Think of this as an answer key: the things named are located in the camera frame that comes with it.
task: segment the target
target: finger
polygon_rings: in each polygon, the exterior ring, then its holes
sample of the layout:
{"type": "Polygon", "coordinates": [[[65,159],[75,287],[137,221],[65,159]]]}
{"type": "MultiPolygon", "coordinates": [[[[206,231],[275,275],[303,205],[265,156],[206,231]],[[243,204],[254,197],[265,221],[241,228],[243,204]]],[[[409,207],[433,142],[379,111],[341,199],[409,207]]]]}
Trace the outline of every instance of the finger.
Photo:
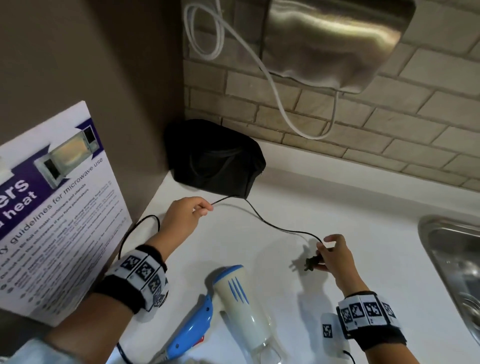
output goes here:
{"type": "Polygon", "coordinates": [[[197,220],[199,220],[202,216],[205,216],[206,214],[208,214],[208,210],[206,208],[201,208],[200,210],[195,210],[193,212],[193,216],[195,216],[197,220]]]}
{"type": "Polygon", "coordinates": [[[192,205],[192,208],[200,205],[201,207],[206,208],[208,211],[213,211],[213,206],[202,197],[188,197],[188,201],[192,205]]]}
{"type": "Polygon", "coordinates": [[[317,255],[318,254],[321,254],[321,255],[326,255],[326,254],[329,254],[330,252],[328,251],[328,249],[325,247],[325,245],[323,245],[322,242],[318,242],[317,243],[317,255]]]}
{"type": "Polygon", "coordinates": [[[330,272],[325,264],[317,264],[313,266],[313,269],[321,270],[322,272],[330,272]]]}
{"type": "Polygon", "coordinates": [[[342,234],[333,234],[324,237],[325,242],[336,242],[338,245],[347,245],[345,238],[342,234]]]}

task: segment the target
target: brick wall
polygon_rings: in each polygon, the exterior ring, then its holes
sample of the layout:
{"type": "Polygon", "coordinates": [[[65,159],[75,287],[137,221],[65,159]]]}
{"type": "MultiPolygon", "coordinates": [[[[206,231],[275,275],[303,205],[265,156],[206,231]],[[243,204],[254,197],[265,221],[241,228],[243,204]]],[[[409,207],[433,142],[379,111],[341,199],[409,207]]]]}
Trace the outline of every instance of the brick wall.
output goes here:
{"type": "MultiPolygon", "coordinates": [[[[224,18],[258,51],[265,0],[224,0],[224,18]]],[[[283,121],[270,86],[243,47],[226,38],[202,61],[185,38],[185,115],[259,139],[480,191],[480,0],[417,1],[401,44],[358,95],[340,97],[331,135],[304,139],[283,121]]],[[[211,49],[213,22],[197,19],[211,49]]],[[[320,133],[332,93],[275,78],[303,131],[320,133]]]]}

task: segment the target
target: black pouch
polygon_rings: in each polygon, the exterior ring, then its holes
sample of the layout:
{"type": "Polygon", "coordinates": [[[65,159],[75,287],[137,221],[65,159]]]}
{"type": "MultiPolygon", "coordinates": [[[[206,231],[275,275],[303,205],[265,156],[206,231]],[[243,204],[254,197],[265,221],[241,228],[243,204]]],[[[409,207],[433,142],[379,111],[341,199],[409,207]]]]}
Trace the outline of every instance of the black pouch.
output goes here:
{"type": "Polygon", "coordinates": [[[256,141],[211,121],[171,123],[164,141],[173,179],[215,194],[246,198],[265,169],[256,141]]]}

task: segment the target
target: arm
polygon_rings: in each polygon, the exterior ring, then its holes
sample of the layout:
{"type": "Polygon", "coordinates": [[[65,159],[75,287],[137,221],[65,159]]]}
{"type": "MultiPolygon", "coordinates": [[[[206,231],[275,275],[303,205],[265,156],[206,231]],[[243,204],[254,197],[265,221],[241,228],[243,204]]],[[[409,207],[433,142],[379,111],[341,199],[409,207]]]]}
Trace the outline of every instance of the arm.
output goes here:
{"type": "MultiPolygon", "coordinates": [[[[321,242],[317,243],[317,253],[322,254],[325,264],[319,264],[315,269],[332,273],[336,285],[345,297],[360,291],[369,291],[355,267],[352,252],[347,247],[343,235],[329,235],[324,241],[336,243],[331,250],[321,242]]],[[[419,364],[403,344],[378,344],[368,349],[365,354],[369,364],[419,364]]]]}
{"type": "MultiPolygon", "coordinates": [[[[146,244],[156,248],[164,261],[195,230],[200,217],[213,207],[201,197],[183,198],[169,207],[160,232],[146,244]]],[[[103,364],[120,339],[133,312],[115,299],[93,293],[45,337],[61,352],[72,354],[86,364],[103,364]]]]}

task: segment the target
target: sink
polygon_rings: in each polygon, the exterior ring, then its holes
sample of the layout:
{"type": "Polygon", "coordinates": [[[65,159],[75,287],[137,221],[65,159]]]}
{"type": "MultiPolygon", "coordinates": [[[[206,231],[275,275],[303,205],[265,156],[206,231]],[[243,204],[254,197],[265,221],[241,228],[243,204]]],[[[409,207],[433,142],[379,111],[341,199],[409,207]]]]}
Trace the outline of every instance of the sink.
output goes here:
{"type": "Polygon", "coordinates": [[[480,345],[480,227],[424,218],[419,235],[450,297],[480,345]]]}

